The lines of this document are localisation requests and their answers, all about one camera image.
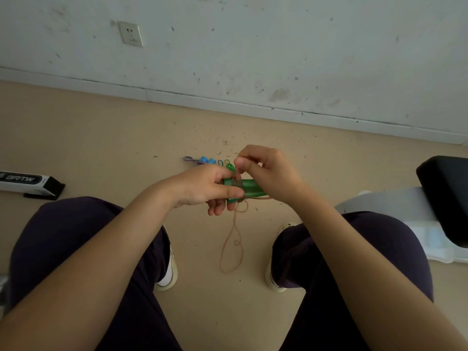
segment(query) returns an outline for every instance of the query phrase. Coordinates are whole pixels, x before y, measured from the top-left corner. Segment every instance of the baseboard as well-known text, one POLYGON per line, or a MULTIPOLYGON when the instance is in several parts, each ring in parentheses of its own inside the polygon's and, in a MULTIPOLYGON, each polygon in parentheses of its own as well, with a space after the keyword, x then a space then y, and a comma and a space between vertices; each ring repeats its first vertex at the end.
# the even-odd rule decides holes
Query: baseboard
POLYGON ((312 112, 300 112, 282 108, 249 105, 225 100, 214 100, 186 94, 175 94, 165 91, 135 88, 77 78, 65 78, 17 69, 0 67, 0 80, 88 92, 92 94, 123 97, 134 100, 165 103, 169 105, 205 109, 208 111, 231 113, 242 116, 312 124, 322 127, 357 130, 368 133, 468 146, 468 134, 330 116, 312 112))

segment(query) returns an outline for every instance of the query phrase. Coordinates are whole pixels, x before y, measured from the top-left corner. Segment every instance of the leg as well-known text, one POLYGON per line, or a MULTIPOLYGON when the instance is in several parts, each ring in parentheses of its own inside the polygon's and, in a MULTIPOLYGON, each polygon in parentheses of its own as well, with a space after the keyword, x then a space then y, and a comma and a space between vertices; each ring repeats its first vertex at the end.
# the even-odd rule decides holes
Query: leg
MULTIPOLYGON (((416 236, 401 221, 373 212, 343 217, 433 301, 429 263, 416 236)), ((367 349, 322 254, 303 224, 282 232, 273 245, 272 277, 280 287, 306 295, 281 347, 285 350, 367 349)))
MULTIPOLYGON (((27 223, 13 249, 7 306, 18 304, 122 209, 92 197, 43 205, 27 223)), ((169 256, 169 238, 162 227, 138 262, 97 350, 180 350, 153 295, 155 282, 166 274, 169 256)))

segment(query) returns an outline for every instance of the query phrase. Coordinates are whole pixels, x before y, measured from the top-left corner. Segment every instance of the shoe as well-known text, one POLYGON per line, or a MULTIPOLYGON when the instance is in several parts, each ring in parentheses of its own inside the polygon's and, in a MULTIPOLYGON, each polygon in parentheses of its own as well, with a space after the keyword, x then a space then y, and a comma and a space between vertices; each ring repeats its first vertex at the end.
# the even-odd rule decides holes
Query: shoe
POLYGON ((174 253, 172 252, 172 248, 170 248, 170 257, 169 257, 169 268, 167 269, 166 276, 163 277, 163 279, 159 282, 155 283, 155 291, 157 292, 162 292, 162 291, 167 291, 170 289, 177 281, 178 277, 178 272, 177 272, 177 265, 176 265, 176 260, 174 259, 174 253), (165 285, 159 285, 158 283, 161 283, 164 281, 164 279, 167 279, 168 273, 172 272, 172 277, 169 283, 165 285))
MULTIPOLYGON (((280 235, 283 230, 288 229, 290 226, 295 226, 296 223, 284 223, 278 230, 278 235, 280 235)), ((275 292, 284 292, 286 288, 278 286, 275 281, 273 280, 272 276, 272 259, 268 262, 268 266, 266 267, 265 271, 265 283, 269 289, 275 292)))

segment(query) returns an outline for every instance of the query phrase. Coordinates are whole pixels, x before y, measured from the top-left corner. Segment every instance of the electrical outlet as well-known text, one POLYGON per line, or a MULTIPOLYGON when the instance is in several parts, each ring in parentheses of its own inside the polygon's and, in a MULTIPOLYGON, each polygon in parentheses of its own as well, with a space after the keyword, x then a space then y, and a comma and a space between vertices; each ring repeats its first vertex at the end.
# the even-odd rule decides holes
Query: electrical outlet
POLYGON ((134 23, 119 22, 118 28, 122 35, 122 40, 125 44, 143 47, 143 40, 141 39, 140 27, 134 23))

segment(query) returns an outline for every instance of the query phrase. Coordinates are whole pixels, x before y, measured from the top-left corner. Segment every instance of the floor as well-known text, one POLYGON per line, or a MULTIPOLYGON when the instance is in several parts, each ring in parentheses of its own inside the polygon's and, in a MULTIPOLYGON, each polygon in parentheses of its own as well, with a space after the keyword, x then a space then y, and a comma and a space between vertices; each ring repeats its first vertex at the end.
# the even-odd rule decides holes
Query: floor
MULTIPOLYGON (((184 155, 233 159, 246 144, 284 150, 331 204, 362 190, 418 185, 416 167, 434 155, 468 157, 468 148, 208 112, 137 100, 0 82, 0 162, 9 171, 67 184, 62 198, 92 195, 126 206, 151 183, 190 167, 184 155)), ((42 201, 0 192, 0 273, 42 201)), ((196 350, 277 350, 301 290, 273 293, 263 282, 278 227, 297 221, 274 200, 251 201, 239 215, 245 255, 231 275, 219 254, 232 213, 181 207, 166 226, 179 280, 157 294, 181 346, 196 350)), ((431 263, 436 304, 468 337, 468 265, 431 263)))

